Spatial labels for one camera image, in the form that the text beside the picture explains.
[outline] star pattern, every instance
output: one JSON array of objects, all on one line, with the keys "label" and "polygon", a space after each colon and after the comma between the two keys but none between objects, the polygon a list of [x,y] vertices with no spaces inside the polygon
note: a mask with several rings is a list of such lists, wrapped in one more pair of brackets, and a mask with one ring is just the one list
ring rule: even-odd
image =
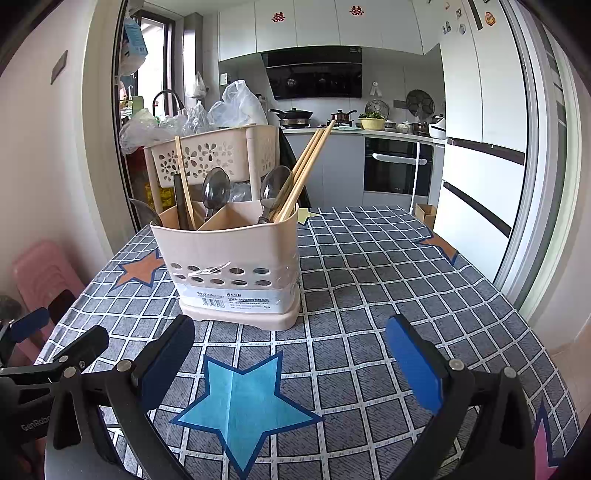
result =
[{"label": "star pattern", "polygon": [[140,260],[134,260],[133,262],[120,263],[117,268],[123,271],[115,285],[111,290],[125,285],[131,281],[139,282],[147,287],[152,288],[154,286],[154,275],[156,270],[165,265],[160,251],[156,248],[152,250],[148,255],[144,256]]},{"label": "star pattern", "polygon": [[436,247],[446,258],[446,260],[453,265],[456,262],[457,250],[448,244],[443,238],[434,233],[431,229],[428,229],[431,234],[428,238],[421,238],[415,241],[417,245],[425,245],[430,247]]},{"label": "star pattern", "polygon": [[534,435],[535,480],[548,480],[558,468],[558,461],[552,456],[550,423],[544,401],[535,418]]},{"label": "star pattern", "polygon": [[308,208],[300,208],[297,211],[297,221],[301,225],[305,225],[306,222],[308,221],[308,218],[321,217],[321,216],[322,216],[321,213],[311,212],[310,209],[308,209]]},{"label": "star pattern", "polygon": [[241,371],[204,356],[205,393],[171,420],[215,433],[241,479],[265,439],[322,421],[280,393],[283,351]]}]

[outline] kitchen counter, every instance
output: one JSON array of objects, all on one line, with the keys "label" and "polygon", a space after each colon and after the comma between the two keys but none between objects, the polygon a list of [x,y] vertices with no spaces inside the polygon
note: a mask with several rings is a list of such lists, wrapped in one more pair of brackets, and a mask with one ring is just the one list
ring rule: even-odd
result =
[{"label": "kitchen counter", "polygon": [[[284,129],[283,133],[285,135],[293,135],[293,134],[313,134],[315,128],[288,128]],[[370,137],[370,138],[387,138],[392,140],[403,140],[407,142],[421,142],[425,144],[436,144],[436,145],[445,145],[445,140],[439,140],[437,138],[431,137],[422,137],[420,135],[410,135],[410,134],[399,134],[397,132],[385,132],[380,130],[363,130],[363,129],[349,129],[349,128],[340,128],[334,127],[333,134],[339,135],[361,135],[363,137]]]}]

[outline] window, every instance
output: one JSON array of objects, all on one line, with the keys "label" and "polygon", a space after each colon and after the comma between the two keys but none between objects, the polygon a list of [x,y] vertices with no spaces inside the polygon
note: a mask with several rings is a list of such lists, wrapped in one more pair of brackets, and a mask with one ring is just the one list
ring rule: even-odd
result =
[{"label": "window", "polygon": [[[138,12],[136,21],[142,29],[148,56],[135,73],[135,91],[144,98],[145,107],[152,110],[154,97],[174,86],[174,21],[146,11]],[[169,94],[161,95],[156,102],[157,117],[177,113]]]}]

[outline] barcode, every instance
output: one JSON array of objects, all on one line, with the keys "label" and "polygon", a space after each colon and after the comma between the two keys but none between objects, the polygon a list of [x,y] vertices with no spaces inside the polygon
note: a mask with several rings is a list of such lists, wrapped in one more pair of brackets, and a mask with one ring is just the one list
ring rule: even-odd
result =
[{"label": "barcode", "polygon": [[225,304],[223,301],[221,300],[216,300],[216,299],[202,299],[203,300],[203,304],[207,307],[219,307],[219,308],[224,308]]}]

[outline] spoon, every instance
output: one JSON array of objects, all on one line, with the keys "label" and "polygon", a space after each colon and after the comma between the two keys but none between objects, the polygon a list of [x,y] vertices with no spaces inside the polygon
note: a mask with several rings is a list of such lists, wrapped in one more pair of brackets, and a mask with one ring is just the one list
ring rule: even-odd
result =
[{"label": "spoon", "polygon": [[148,223],[154,222],[157,226],[163,226],[162,220],[150,205],[140,200],[129,199],[131,205],[135,207],[141,220],[147,220]]},{"label": "spoon", "polygon": [[262,215],[258,224],[269,223],[269,217],[286,200],[294,185],[291,170],[284,165],[273,168],[261,184]]},{"label": "spoon", "polygon": [[230,199],[230,178],[222,168],[211,170],[203,182],[203,205],[207,222]]}]

